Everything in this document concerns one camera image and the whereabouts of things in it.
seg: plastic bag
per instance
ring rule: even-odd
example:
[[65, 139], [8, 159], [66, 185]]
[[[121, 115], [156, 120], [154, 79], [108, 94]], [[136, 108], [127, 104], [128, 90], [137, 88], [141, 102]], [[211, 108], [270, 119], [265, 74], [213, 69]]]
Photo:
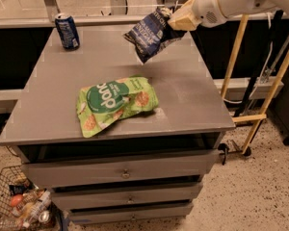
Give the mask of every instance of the plastic bag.
[[123, 35], [126, 40], [135, 44], [137, 55], [143, 64], [185, 35], [185, 31], [174, 31], [167, 23], [171, 14], [171, 9], [158, 8]]
[[154, 88], [144, 77], [129, 77], [82, 88], [77, 101], [77, 115], [85, 138], [99, 133], [118, 119], [158, 106]]

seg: soda can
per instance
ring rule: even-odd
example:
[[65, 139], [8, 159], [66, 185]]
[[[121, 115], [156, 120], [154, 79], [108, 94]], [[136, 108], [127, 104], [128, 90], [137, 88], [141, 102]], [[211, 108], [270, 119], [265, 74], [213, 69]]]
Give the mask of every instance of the soda can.
[[56, 223], [55, 217], [50, 213], [50, 211], [43, 211], [39, 215], [39, 223], [43, 227], [53, 227]]
[[73, 17], [66, 13], [58, 13], [55, 16], [55, 24], [64, 49], [77, 49], [80, 43]]

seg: gray cabinet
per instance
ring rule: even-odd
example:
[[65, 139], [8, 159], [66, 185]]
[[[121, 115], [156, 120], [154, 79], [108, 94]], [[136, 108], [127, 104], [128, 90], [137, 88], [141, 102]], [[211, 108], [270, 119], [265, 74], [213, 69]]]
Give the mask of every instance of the gray cabinet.
[[[38, 154], [22, 166], [27, 177], [49, 189], [72, 221], [88, 224], [188, 215], [203, 175], [217, 160], [214, 147], [221, 137], [203, 133], [18, 148]], [[56, 149], [69, 150], [69, 157]]]
[[[122, 36], [132, 27], [78, 27], [72, 52], [54, 30], [0, 137], [78, 224], [188, 215], [223, 133], [235, 127], [189, 33], [140, 66]], [[83, 138], [79, 89], [136, 74], [159, 107]]]

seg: blue snack bag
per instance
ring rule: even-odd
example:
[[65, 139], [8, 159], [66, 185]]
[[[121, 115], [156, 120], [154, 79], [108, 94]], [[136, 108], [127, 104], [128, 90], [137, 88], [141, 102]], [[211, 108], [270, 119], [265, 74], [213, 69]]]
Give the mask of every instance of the blue snack bag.
[[167, 23], [171, 15], [171, 9], [157, 8], [123, 35], [126, 40], [135, 44], [137, 55], [143, 64], [185, 35], [186, 31], [174, 31]]

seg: logo on bag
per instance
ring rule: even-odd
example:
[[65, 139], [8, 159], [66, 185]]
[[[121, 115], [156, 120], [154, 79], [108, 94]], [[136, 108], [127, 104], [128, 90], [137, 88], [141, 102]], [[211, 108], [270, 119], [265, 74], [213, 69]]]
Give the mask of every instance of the logo on bag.
[[109, 113], [117, 110], [123, 104], [121, 92], [128, 91], [125, 84], [115, 82], [94, 86], [87, 93], [90, 109], [94, 113]]

